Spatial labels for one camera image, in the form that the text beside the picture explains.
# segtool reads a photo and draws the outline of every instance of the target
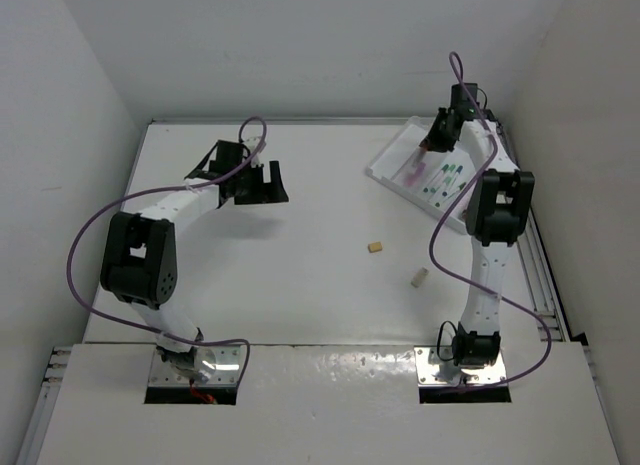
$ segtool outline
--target metal mounting plate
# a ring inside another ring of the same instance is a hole
[[[241,353],[239,346],[211,347],[215,356],[216,372],[206,384],[199,384],[199,388],[224,388],[236,386],[240,375]],[[188,388],[189,380],[171,367],[169,362],[163,362],[156,351],[151,361],[149,371],[149,388]]]
[[[502,360],[502,352],[492,366],[482,369],[460,368],[453,362],[444,362],[438,358],[435,347],[415,347],[416,372],[420,388],[457,387],[460,385],[477,386],[504,380],[507,372]],[[441,355],[451,356],[450,347],[440,347]]]

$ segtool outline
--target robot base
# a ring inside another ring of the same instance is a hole
[[[441,360],[436,347],[415,347],[414,352],[420,403],[511,402],[508,385],[482,387],[506,378],[502,352],[494,365],[478,369],[459,367],[453,361]],[[440,354],[450,357],[451,348],[440,347]]]
[[[215,373],[206,383],[196,383],[200,394],[212,395],[216,405],[235,405],[242,354],[239,346],[210,347],[215,357]],[[151,361],[144,403],[202,404],[191,393],[189,380],[178,374],[169,362],[163,362],[156,350]]]

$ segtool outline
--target pink marker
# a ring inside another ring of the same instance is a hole
[[[405,186],[413,187],[413,184],[416,182],[416,180],[418,178],[420,178],[420,176],[422,175],[422,172],[424,172],[424,168],[425,168],[424,162],[420,162],[416,166],[415,172],[413,172],[411,175],[408,175],[407,177],[405,177],[405,179],[404,179]]]

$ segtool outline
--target cable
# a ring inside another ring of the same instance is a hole
[[[216,402],[216,399],[213,398],[213,395],[210,393],[202,393],[200,392],[194,385],[194,380],[189,380],[189,393],[191,393],[192,397],[199,398],[204,403],[212,405]]]
[[[442,230],[442,227],[444,226],[445,222],[447,221],[447,219],[449,218],[449,216],[451,215],[453,210],[458,206],[458,204],[465,197],[465,195],[467,193],[469,193],[469,191],[475,186],[476,182],[480,179],[480,177],[482,176],[484,171],[489,167],[489,164],[491,164],[491,162],[493,162],[494,158],[496,158],[496,155],[498,155],[498,143],[496,142],[494,134],[491,133],[491,128],[489,127],[489,123],[487,122],[487,119],[485,118],[484,113],[482,112],[482,110],[480,110],[480,107],[478,106],[476,101],[473,99],[473,96],[471,95],[471,92],[469,91],[467,86],[464,84],[464,80],[462,78],[463,77],[463,75],[462,75],[462,70],[463,70],[462,69],[462,60],[460,59],[460,55],[458,55],[458,53],[456,53],[456,52],[451,52],[449,54],[449,64],[451,65],[451,69],[453,70],[453,73],[456,76],[456,79],[458,80],[458,83],[460,83],[460,86],[462,87],[462,89],[466,93],[467,97],[473,103],[473,108],[475,109],[476,114],[477,114],[478,118],[480,119],[480,123],[482,124],[482,127],[488,132],[489,141],[491,142],[491,145],[492,145],[492,151],[491,151],[491,155],[489,156],[487,161],[482,164],[482,166],[476,172],[476,174],[473,176],[473,178],[469,181],[469,183],[467,183],[467,186],[462,190],[461,193],[458,194],[458,196],[455,198],[455,200],[453,201],[451,206],[449,206],[449,208],[447,208],[447,210],[444,212],[444,214],[442,215],[440,220],[438,220],[438,223],[436,224],[436,228],[434,229],[433,234],[431,235],[431,239],[429,240],[429,258],[431,258],[431,261],[433,262],[433,264],[441,272],[449,275],[452,278],[460,280],[461,282],[464,282],[464,283],[466,283],[468,285],[471,285],[472,287],[476,287],[476,288],[478,288],[479,290],[482,290],[485,293],[488,293],[490,295],[496,296],[496,297],[500,298],[502,301],[504,301],[505,303],[508,303],[509,305],[511,305],[512,307],[517,308],[521,312],[526,313],[527,315],[535,318],[540,323],[540,325],[542,326],[542,329],[545,332],[545,335],[547,336],[547,347],[546,347],[546,349],[544,351],[544,354],[542,355],[542,358],[540,360],[538,360],[538,362],[536,362],[530,368],[525,370],[524,372],[518,373],[518,374],[516,374],[516,375],[514,375],[512,377],[506,378],[504,380],[500,380],[499,382],[494,382],[494,383],[490,383],[490,384],[487,384],[487,385],[478,385],[478,386],[470,386],[470,387],[466,387],[465,386],[463,390],[460,390],[460,387],[452,387],[454,391],[474,391],[475,392],[475,391],[478,391],[478,390],[487,390],[487,389],[490,389],[490,388],[496,388],[496,387],[499,387],[501,385],[505,385],[507,383],[515,382],[516,380],[520,380],[521,378],[524,378],[527,375],[529,375],[529,374],[535,372],[537,369],[539,369],[542,366],[542,364],[544,362],[546,362],[547,358],[549,358],[549,355],[551,354],[551,330],[549,330],[549,327],[547,326],[547,324],[544,322],[544,320],[537,313],[534,313],[531,310],[523,307],[522,305],[517,304],[513,300],[510,300],[508,298],[502,297],[499,293],[497,293],[494,290],[491,290],[488,287],[485,287],[485,286],[483,286],[483,285],[481,285],[479,283],[474,282],[473,280],[470,280],[470,279],[468,279],[466,277],[463,277],[462,275],[460,275],[460,274],[458,274],[456,272],[453,272],[453,271],[449,270],[444,265],[442,265],[438,261],[438,259],[436,258],[436,255],[435,255],[435,244],[436,244],[436,240],[438,238],[438,235],[440,234],[440,231]]]
[[[442,358],[442,356],[440,355],[440,343],[442,342],[442,332],[444,331],[444,326],[446,324],[451,325],[451,328],[453,328],[453,335],[456,336],[458,333],[458,329],[456,328],[456,326],[454,325],[454,323],[451,320],[447,320],[445,322],[442,322],[442,324],[440,325],[440,331],[438,332],[438,341],[436,342],[436,355],[438,355],[438,358],[443,361],[443,362],[450,362],[451,360],[453,360],[453,357],[451,358]]]
[[[261,117],[258,117],[258,116],[249,117],[247,120],[245,120],[242,123],[242,125],[240,126],[240,130],[238,132],[238,141],[242,143],[243,142],[242,132],[244,131],[245,127],[249,123],[254,121],[260,122],[260,124],[262,125],[262,136],[260,137],[260,141],[258,142],[258,146],[255,148],[255,150],[252,153],[250,153],[249,156],[233,170],[225,173],[224,175],[214,180],[210,180],[204,183],[199,183],[197,185],[191,186],[190,188],[200,189],[200,188],[209,187],[211,185],[218,185],[224,182],[225,180],[228,180],[229,178],[233,177],[236,173],[238,173],[239,171],[241,171],[243,168],[245,168],[247,165],[251,163],[251,161],[256,157],[256,155],[258,155],[266,146],[265,140],[267,138],[267,123]],[[104,318],[106,320],[111,320],[112,322],[137,328],[139,330],[145,330],[151,333],[156,333],[156,334],[162,333],[165,337],[170,338],[171,340],[175,340],[176,342],[184,343],[186,345],[191,345],[195,347],[219,347],[219,346],[231,345],[231,344],[237,344],[237,343],[243,344],[246,347],[247,351],[245,354],[242,371],[240,372],[240,376],[238,377],[237,386],[239,387],[240,382],[242,381],[242,378],[244,377],[244,373],[247,369],[247,365],[249,364],[249,355],[251,354],[251,345],[249,344],[248,340],[245,340],[244,338],[234,338],[229,340],[218,340],[214,342],[198,342],[195,340],[189,340],[187,338],[178,337],[172,333],[163,332],[162,330],[155,327],[150,327],[148,325],[142,325],[140,323],[132,322],[130,320],[125,320],[123,318],[119,318],[114,315],[110,315],[108,313],[101,312],[100,310],[94,309],[89,303],[87,303],[80,296],[80,294],[78,293],[78,290],[76,289],[75,284],[73,283],[73,274],[72,274],[73,257],[76,253],[76,249],[78,248],[78,244],[80,243],[80,239],[82,239],[83,235],[85,234],[87,229],[93,224],[93,222],[95,222],[99,217],[104,215],[107,211],[109,211],[113,207],[117,205],[121,205],[134,198],[143,197],[145,195],[152,195],[154,193],[179,192],[183,190],[187,190],[187,187],[184,185],[177,185],[177,186],[171,186],[171,187],[158,187],[158,188],[150,188],[148,190],[142,190],[140,192],[131,193],[129,195],[125,195],[122,198],[118,198],[117,200],[114,200],[113,202],[106,204],[104,207],[102,207],[100,210],[94,213],[80,228],[80,231],[78,232],[76,237],[73,239],[71,248],[69,249],[69,255],[67,256],[67,266],[66,266],[67,285],[69,286],[69,290],[71,291],[71,294],[73,295],[73,298],[75,298],[76,302],[78,302],[89,313],[93,313],[94,315],[97,315],[98,317]]]
[[[480,87],[478,87],[478,90],[480,90],[484,95],[484,105],[482,106],[482,110],[484,111],[487,109],[487,104],[489,103],[489,97],[487,97],[487,93],[484,90],[482,90]]]
[[[456,69],[455,69],[455,66],[453,65],[452,58],[455,59],[456,62],[458,62],[458,70],[459,70],[458,73],[456,73]],[[449,54],[449,65],[451,66],[451,68],[453,68],[453,73],[455,73],[456,76],[458,76],[458,74],[460,75],[458,77],[458,81],[462,85],[462,88],[465,90],[465,92],[469,93],[469,91],[466,89],[466,87],[464,85],[464,67],[462,66],[462,59],[460,58],[460,55],[458,55],[456,52],[451,52]]]

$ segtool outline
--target small wooden block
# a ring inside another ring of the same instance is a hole
[[[429,270],[422,267],[413,276],[413,280],[411,280],[411,285],[413,285],[416,288],[420,287],[420,285],[422,285],[422,282],[424,282],[424,279],[427,278],[427,275],[429,275]]]
[[[369,253],[376,253],[382,251],[382,242],[373,242],[370,243],[367,248],[369,249]]]

